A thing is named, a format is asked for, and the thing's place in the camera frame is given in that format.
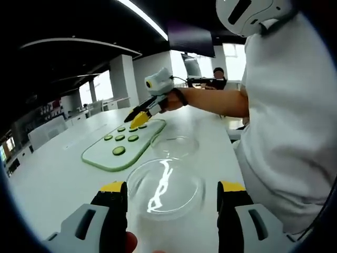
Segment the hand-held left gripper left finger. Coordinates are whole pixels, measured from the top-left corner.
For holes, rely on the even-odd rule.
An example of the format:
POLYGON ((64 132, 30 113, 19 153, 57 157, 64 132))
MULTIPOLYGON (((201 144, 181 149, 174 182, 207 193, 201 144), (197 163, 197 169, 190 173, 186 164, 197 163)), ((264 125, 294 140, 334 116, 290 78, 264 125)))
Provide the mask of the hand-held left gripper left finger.
POLYGON ((81 205, 61 223, 60 232, 43 241, 49 252, 124 252, 127 184, 103 186, 91 203, 81 205))

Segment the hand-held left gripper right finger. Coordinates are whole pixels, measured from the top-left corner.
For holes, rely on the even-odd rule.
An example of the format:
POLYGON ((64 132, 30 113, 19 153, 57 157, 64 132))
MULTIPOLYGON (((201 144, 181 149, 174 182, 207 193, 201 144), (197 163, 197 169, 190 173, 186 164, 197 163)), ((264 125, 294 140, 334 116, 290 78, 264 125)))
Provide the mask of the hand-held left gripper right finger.
POLYGON ((219 252, 291 252, 296 242, 265 206, 254 204, 240 183, 217 184, 219 252))

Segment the person's right hand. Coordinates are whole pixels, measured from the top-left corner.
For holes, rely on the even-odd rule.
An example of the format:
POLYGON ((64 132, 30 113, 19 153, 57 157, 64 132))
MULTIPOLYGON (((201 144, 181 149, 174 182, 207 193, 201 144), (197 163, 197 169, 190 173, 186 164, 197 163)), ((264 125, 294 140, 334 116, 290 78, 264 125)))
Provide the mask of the person's right hand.
POLYGON ((160 102, 160 114, 167 111, 174 111, 183 106, 183 103, 177 96, 178 89, 174 88, 170 93, 166 95, 166 98, 160 102))

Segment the person's left hand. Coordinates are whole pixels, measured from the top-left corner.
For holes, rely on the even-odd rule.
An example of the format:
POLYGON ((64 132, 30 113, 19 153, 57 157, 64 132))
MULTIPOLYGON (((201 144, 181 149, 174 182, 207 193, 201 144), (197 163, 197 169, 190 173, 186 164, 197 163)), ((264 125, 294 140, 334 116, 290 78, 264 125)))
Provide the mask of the person's left hand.
POLYGON ((126 232, 126 241, 125 241, 125 253, 133 253, 137 247, 137 237, 135 234, 127 231, 126 232))

